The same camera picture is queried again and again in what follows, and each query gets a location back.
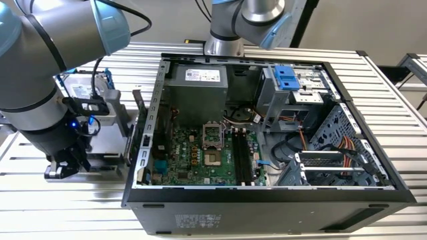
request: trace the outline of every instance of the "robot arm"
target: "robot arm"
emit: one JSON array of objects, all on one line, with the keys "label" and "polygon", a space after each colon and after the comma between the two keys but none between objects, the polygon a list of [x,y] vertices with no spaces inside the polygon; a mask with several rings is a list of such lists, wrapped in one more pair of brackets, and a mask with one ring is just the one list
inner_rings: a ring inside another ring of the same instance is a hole
[{"label": "robot arm", "polygon": [[[85,126],[53,76],[123,49],[130,26],[123,12],[97,0],[15,2],[25,16],[0,2],[0,115],[46,153],[45,177],[62,179],[91,165],[89,136],[77,130]],[[275,48],[290,19],[285,0],[213,0],[206,54],[243,56],[242,38]]]},{"label": "robot arm", "polygon": [[18,6],[26,16],[0,2],[0,115],[46,153],[55,168],[46,178],[62,179],[91,166],[89,141],[53,76],[123,49],[130,26],[122,11],[95,0],[22,0]]},{"label": "robot arm", "polygon": [[263,49],[278,47],[293,19],[285,8],[286,0],[213,0],[205,54],[243,57],[242,38]]}]

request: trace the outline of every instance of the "motherboard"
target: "motherboard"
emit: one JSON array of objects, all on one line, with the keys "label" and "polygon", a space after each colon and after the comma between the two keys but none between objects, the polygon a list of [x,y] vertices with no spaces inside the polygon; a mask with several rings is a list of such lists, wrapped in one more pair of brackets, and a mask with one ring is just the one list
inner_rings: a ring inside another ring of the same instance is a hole
[{"label": "motherboard", "polygon": [[[155,161],[154,185],[266,185],[265,170],[257,164],[261,146],[255,132],[234,132],[219,126],[174,129],[171,153]],[[241,182],[243,170],[246,183]]]}]

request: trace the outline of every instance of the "white sticker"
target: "white sticker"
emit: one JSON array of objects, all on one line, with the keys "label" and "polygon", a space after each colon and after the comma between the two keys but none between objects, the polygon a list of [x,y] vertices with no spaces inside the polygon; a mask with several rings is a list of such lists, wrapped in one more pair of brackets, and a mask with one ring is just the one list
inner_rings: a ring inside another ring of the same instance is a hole
[{"label": "white sticker", "polygon": [[74,91],[74,96],[79,99],[90,99],[93,95],[91,86],[83,84],[73,84],[71,89]]},{"label": "white sticker", "polygon": [[177,214],[177,227],[181,229],[217,229],[221,227],[222,214]]},{"label": "white sticker", "polygon": [[221,82],[221,70],[187,69],[186,81]]},{"label": "white sticker", "polygon": [[262,116],[257,114],[257,116],[254,117],[254,123],[259,123],[262,120]]}]

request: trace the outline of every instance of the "aluminum extrusion table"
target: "aluminum extrusion table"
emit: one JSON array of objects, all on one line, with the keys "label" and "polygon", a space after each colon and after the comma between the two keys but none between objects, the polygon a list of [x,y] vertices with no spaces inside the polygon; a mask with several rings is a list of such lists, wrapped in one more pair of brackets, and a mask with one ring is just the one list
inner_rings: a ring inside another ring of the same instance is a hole
[{"label": "aluminum extrusion table", "polygon": [[[162,53],[203,53],[201,44],[131,43],[106,57],[122,103],[137,109],[133,90],[150,104]],[[358,110],[418,204],[357,232],[315,235],[171,236],[174,239],[404,239],[427,238],[427,122],[388,80],[369,56],[357,51],[246,47],[246,56],[330,62]],[[82,70],[93,70],[94,62]],[[122,209],[125,182],[47,183],[45,155],[21,135],[0,147],[2,239],[158,239],[149,236],[129,209]]]}]

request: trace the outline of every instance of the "ram slot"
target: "ram slot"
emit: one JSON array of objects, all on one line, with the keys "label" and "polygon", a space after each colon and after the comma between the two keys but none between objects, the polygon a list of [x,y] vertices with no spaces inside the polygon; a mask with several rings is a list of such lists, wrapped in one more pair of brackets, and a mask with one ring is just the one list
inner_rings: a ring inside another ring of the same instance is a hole
[{"label": "ram slot", "polygon": [[233,155],[237,183],[245,183],[246,186],[250,186],[253,182],[251,158],[245,132],[233,133]]}]

